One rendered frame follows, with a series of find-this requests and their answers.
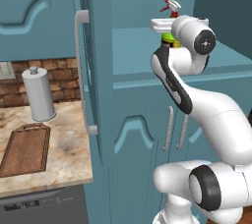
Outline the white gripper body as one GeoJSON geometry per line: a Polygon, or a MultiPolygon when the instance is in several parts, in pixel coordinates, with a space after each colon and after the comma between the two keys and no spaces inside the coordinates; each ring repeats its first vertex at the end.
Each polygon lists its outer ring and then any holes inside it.
{"type": "Polygon", "coordinates": [[[171,25],[174,21],[175,18],[151,19],[150,28],[160,33],[171,32],[171,25]]]}

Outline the green spray bottle red nozzle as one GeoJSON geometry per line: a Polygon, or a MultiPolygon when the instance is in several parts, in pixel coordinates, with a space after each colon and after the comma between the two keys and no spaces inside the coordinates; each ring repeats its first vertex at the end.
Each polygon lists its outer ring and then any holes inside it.
{"type": "MultiPolygon", "coordinates": [[[[162,12],[170,10],[170,16],[172,18],[178,17],[178,10],[181,8],[181,5],[175,0],[164,0],[165,7],[161,9],[162,12]]],[[[180,42],[173,37],[170,32],[166,32],[161,36],[161,45],[171,48],[178,48],[181,46],[180,42]]]]}

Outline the teal cabinet shelf unit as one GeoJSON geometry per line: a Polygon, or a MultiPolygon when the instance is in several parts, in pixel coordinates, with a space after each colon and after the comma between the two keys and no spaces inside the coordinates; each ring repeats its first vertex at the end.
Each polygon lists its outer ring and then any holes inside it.
{"type": "MultiPolygon", "coordinates": [[[[217,35],[207,75],[252,71],[252,0],[175,0],[181,14],[207,18],[217,35]]],[[[113,75],[118,81],[149,80],[160,35],[152,18],[166,18],[163,0],[111,0],[113,75]]]]}

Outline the teal open cabinet door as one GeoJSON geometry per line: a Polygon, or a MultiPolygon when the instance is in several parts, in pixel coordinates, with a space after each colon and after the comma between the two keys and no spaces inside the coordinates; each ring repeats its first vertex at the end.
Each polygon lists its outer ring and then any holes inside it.
{"type": "Polygon", "coordinates": [[[89,122],[97,126],[90,137],[93,181],[85,185],[90,224],[111,224],[108,165],[111,157],[112,23],[111,0],[81,0],[89,12],[85,28],[86,84],[90,98],[89,122]]]}

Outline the brown wooden cutting board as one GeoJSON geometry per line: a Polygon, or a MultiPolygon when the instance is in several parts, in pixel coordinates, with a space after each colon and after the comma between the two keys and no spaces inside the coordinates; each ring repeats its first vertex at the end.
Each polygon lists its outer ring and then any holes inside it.
{"type": "Polygon", "coordinates": [[[14,130],[0,163],[0,178],[46,170],[51,128],[42,123],[25,124],[14,130]]]}

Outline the white paper towel roll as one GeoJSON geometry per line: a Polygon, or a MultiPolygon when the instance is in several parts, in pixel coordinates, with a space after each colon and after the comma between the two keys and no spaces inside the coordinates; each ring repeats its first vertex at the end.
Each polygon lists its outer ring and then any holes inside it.
{"type": "Polygon", "coordinates": [[[56,112],[47,70],[31,66],[23,71],[22,78],[31,107],[31,117],[37,122],[47,122],[54,118],[56,112]]]}

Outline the grey dishwasher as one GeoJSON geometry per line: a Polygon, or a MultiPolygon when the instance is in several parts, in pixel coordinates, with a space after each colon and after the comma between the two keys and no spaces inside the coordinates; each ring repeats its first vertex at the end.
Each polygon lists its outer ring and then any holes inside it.
{"type": "Polygon", "coordinates": [[[89,224],[84,187],[0,197],[0,224],[89,224]]]}

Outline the teal wall cabinet door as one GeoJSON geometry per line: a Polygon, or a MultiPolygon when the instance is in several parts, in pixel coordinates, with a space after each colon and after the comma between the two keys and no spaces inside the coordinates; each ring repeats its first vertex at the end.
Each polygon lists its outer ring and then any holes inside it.
{"type": "Polygon", "coordinates": [[[0,61],[73,57],[79,0],[0,0],[0,61]]]}

